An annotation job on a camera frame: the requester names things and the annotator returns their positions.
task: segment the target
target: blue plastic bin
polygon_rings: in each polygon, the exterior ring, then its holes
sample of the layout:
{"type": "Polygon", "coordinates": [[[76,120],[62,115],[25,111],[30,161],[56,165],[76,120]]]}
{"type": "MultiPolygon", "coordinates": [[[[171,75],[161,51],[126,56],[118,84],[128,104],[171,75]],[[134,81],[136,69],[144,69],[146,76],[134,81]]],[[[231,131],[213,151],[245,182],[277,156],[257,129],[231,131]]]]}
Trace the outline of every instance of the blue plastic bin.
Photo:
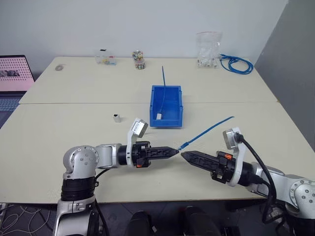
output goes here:
{"type": "Polygon", "coordinates": [[[182,127],[183,103],[180,86],[152,86],[150,102],[151,127],[182,127]],[[157,119],[160,113],[165,89],[165,99],[162,110],[162,119],[157,119]]]}

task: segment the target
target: plastic bag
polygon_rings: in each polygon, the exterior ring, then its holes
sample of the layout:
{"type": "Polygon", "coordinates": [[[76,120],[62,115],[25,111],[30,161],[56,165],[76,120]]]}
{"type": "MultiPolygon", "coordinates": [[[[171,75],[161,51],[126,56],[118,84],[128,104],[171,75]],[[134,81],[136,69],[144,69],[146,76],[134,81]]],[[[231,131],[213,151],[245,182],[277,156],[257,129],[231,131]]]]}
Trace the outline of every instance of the plastic bag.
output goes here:
{"type": "Polygon", "coordinates": [[[198,67],[215,68],[219,57],[221,32],[201,32],[196,36],[198,67]]]}

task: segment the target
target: laptop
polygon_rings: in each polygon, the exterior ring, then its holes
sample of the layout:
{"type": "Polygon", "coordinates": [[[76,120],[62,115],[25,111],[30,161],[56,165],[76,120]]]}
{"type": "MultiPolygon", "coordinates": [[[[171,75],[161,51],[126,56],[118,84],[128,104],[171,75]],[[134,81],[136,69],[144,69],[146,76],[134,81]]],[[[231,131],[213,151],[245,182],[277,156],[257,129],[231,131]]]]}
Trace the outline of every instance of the laptop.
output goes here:
{"type": "Polygon", "coordinates": [[[0,56],[0,127],[33,84],[34,77],[24,55],[0,56]]]}

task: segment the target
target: white table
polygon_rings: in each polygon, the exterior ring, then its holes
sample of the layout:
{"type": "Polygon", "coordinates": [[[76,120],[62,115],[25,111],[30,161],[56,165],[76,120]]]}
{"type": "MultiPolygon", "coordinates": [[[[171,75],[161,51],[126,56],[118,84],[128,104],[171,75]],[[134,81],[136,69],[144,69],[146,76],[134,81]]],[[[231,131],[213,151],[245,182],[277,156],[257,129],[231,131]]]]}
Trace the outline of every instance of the white table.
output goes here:
{"type": "Polygon", "coordinates": [[[131,58],[116,66],[94,58],[55,58],[20,103],[149,103],[152,85],[180,85],[184,103],[275,102],[277,99],[254,69],[238,75],[221,68],[199,69],[196,59],[146,59],[137,70],[131,58]],[[62,71],[55,67],[63,64],[62,71]]]}
{"type": "MultiPolygon", "coordinates": [[[[266,165],[315,179],[315,154],[279,103],[186,104],[182,129],[148,128],[143,141],[177,148],[214,123],[218,126],[184,150],[215,155],[227,151],[222,132],[239,126],[266,165]]],[[[56,203],[60,197],[63,155],[78,145],[126,144],[135,117],[149,120],[149,104],[20,105],[0,130],[0,202],[56,203]],[[112,114],[122,116],[114,123],[112,114]]],[[[249,152],[245,161],[254,158],[249,152]]],[[[211,180],[210,173],[179,154],[153,161],[149,168],[122,167],[103,174],[99,202],[245,199],[257,197],[244,187],[211,180]]]]}

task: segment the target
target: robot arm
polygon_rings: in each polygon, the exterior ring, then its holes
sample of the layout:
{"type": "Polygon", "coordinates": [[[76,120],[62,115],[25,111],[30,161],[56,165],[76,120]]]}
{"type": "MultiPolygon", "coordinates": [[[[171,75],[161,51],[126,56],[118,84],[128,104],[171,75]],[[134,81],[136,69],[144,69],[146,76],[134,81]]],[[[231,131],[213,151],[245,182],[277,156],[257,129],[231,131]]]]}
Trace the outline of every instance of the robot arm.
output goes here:
{"type": "MultiPolygon", "coordinates": [[[[237,141],[238,134],[240,134],[238,128],[223,133],[226,146],[233,150],[233,154],[218,151],[217,156],[211,156],[198,151],[186,151],[181,155],[190,164],[210,171],[213,180],[230,186],[238,183],[250,192],[267,197],[269,188],[265,183],[269,183],[268,178],[258,163],[243,161],[246,147],[244,143],[237,141]]],[[[276,188],[277,200],[285,202],[296,235],[314,235],[315,181],[285,175],[272,167],[267,169],[276,188]]]]}
{"type": "Polygon", "coordinates": [[[96,147],[73,147],[63,157],[61,199],[58,201],[54,236],[102,235],[95,208],[94,189],[98,186],[95,169],[113,169],[123,165],[144,168],[152,159],[166,159],[178,153],[170,147],[151,147],[150,142],[137,142],[148,124],[136,119],[128,135],[127,145],[105,144],[96,147]]]}

